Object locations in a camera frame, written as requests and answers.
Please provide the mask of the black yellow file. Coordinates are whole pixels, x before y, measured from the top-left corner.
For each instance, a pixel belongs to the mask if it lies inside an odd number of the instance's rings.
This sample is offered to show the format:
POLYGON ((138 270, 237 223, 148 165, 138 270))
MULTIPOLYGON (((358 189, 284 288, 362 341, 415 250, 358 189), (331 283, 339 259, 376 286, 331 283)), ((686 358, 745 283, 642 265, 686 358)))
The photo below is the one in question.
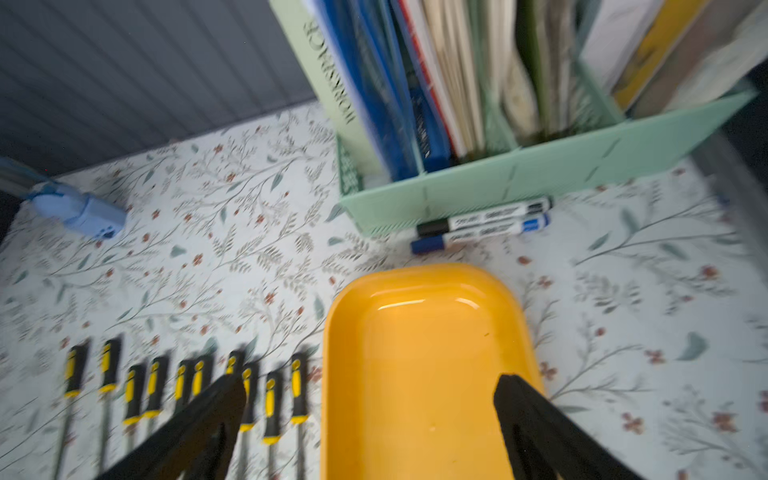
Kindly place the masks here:
POLYGON ((256 424, 256 398, 258 391, 259 363, 249 361, 242 370, 242 382, 246 394, 246 403, 239 429, 239 455, 236 479, 246 478, 249 464, 249 435, 256 424))
POLYGON ((264 395, 265 432, 263 443, 267 446, 267 479, 276 478, 277 444, 281 438, 281 410, 283 375, 279 369, 266 376, 264 395))
POLYGON ((194 376, 194 361, 179 362, 174 383, 174 414, 179 414, 189 403, 194 376))
POLYGON ((225 373, 227 375, 235 375, 237 378, 242 379, 244 369, 245 351, 243 349, 232 350, 226 360, 225 373))
POLYGON ((145 386, 147 367, 144 363, 131 365, 128 369, 124 398, 126 403, 123 420, 126 454, 130 454, 136 443, 136 431, 142 418, 142 395, 145 386))
POLYGON ((163 411, 164 390, 168 379, 170 356, 155 357, 150 364, 147 383, 147 406, 143 419, 147 421, 146 437, 149 438, 156 428, 158 418, 163 411))
POLYGON ((117 336, 107 340, 101 356, 102 384, 99 388, 102 408, 97 475, 102 475, 107 469, 108 443, 111 430, 112 393, 117 387, 118 370, 122 353, 122 337, 117 336))
POLYGON ((211 384, 213 364, 211 354, 202 354, 193 361, 192 398, 199 396, 211 384))

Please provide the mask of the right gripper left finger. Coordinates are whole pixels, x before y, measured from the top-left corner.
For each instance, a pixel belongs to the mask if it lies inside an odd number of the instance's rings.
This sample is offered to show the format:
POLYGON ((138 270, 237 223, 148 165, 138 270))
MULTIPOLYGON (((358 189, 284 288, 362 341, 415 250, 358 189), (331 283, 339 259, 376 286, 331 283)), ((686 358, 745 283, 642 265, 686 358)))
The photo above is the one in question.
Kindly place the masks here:
POLYGON ((101 479, 224 479, 246 404, 242 380, 223 375, 101 479))

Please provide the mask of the thin round needle file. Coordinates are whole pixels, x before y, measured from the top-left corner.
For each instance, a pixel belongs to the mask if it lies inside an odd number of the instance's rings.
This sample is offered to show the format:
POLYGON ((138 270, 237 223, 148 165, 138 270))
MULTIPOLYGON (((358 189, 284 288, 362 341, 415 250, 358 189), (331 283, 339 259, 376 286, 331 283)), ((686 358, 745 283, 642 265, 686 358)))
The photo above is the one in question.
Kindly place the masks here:
POLYGON ((308 355, 298 351, 291 357, 291 393, 293 399, 291 422, 296 427, 296 478, 305 478, 304 433, 309 418, 307 395, 308 355))

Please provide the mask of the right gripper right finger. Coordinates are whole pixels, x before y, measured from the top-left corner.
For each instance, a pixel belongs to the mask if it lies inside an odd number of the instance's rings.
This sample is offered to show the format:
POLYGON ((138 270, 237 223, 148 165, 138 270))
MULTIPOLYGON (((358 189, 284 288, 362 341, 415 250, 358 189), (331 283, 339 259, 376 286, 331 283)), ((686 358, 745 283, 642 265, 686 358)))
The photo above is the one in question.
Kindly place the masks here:
POLYGON ((518 375, 502 375, 494 407, 516 479, 637 479, 518 375))

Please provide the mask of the yellow plastic storage tray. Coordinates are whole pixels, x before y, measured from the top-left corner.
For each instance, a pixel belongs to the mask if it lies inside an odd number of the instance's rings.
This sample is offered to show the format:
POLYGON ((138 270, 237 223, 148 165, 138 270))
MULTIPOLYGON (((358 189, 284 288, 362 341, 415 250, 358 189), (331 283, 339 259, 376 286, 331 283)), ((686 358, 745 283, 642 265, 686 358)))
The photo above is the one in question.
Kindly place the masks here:
POLYGON ((543 386, 525 315, 485 270, 379 272, 334 300, 322 354, 321 477, 509 479, 499 378, 543 386))

